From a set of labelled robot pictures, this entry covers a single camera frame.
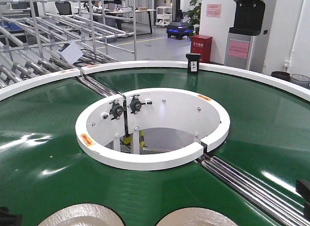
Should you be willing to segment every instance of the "red fire extinguisher box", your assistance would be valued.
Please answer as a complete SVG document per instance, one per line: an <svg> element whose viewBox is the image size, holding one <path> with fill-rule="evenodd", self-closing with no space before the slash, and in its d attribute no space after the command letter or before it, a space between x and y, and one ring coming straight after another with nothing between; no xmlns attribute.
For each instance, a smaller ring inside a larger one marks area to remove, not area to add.
<svg viewBox="0 0 310 226"><path fill-rule="evenodd" d="M201 54L200 62L209 63L211 55L212 37L205 35L193 35L190 52Z"/></svg>

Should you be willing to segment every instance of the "green conveyor belt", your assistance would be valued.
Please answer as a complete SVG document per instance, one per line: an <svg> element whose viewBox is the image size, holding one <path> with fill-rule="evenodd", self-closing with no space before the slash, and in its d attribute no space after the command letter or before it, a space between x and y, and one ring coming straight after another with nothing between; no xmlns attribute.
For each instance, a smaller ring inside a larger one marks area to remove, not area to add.
<svg viewBox="0 0 310 226"><path fill-rule="evenodd" d="M302 202L290 187L309 173L309 103L264 84L210 72L189 76L184 69L129 69L93 77L123 92L171 87L214 98L232 121L227 142L214 154ZM194 162L142 172L90 158L77 143L75 121L100 98L68 79L0 102L0 205L22 214L23 226L77 203L110 207L127 226L154 226L182 207L216 210L240 226L278 225Z"/></svg>

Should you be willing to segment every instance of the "black clamp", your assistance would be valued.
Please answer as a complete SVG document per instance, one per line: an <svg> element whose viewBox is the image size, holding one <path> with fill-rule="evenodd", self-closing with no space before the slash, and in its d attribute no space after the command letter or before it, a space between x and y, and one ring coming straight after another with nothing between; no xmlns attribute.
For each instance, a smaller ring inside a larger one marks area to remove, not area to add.
<svg viewBox="0 0 310 226"><path fill-rule="evenodd" d="M133 95L131 103L129 105L132 111L131 113L134 114L137 114L141 110L142 105L152 105L151 101L142 103L139 100L138 96L140 95Z"/></svg>
<svg viewBox="0 0 310 226"><path fill-rule="evenodd" d="M22 215L9 214L7 207L0 207L0 225L1 226L21 226Z"/></svg>
<svg viewBox="0 0 310 226"><path fill-rule="evenodd" d="M123 106L121 106L119 104L118 100L114 100L114 101L110 102L110 104L112 104L112 108L111 108L109 114L113 115L113 118L111 118L111 120L113 120L113 119L120 119L121 115L124 112Z"/></svg>
<svg viewBox="0 0 310 226"><path fill-rule="evenodd" d="M304 179L296 181L296 192L304 199L304 218L310 221L310 182Z"/></svg>

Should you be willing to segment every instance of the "gray floor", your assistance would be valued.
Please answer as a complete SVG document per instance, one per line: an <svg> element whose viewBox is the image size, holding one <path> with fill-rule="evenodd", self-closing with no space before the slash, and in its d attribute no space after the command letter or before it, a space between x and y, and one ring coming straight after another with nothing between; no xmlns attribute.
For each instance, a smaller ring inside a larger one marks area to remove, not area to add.
<svg viewBox="0 0 310 226"><path fill-rule="evenodd" d="M124 31L132 31L132 28L132 24L123 23ZM186 36L182 40L175 39L175 37L167 38L166 28L152 26L152 29L153 34L137 35L137 60L187 60L185 55L190 52L190 39ZM149 31L149 26L137 26L137 34ZM133 36L118 38L111 44L133 50ZM106 50L103 44L98 44L97 47L102 52ZM109 48L108 54L119 61L134 60L133 54L115 48Z"/></svg>

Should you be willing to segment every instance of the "pink label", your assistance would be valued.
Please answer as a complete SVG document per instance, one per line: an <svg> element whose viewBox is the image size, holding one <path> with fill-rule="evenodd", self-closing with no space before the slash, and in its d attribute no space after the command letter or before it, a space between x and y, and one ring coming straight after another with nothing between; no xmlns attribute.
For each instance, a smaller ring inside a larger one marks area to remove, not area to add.
<svg viewBox="0 0 310 226"><path fill-rule="evenodd" d="M249 46L250 46L250 42L230 40L229 48L228 48L228 55L246 59L248 57Z"/></svg>
<svg viewBox="0 0 310 226"><path fill-rule="evenodd" d="M222 5L221 4L207 4L207 16L221 17Z"/></svg>

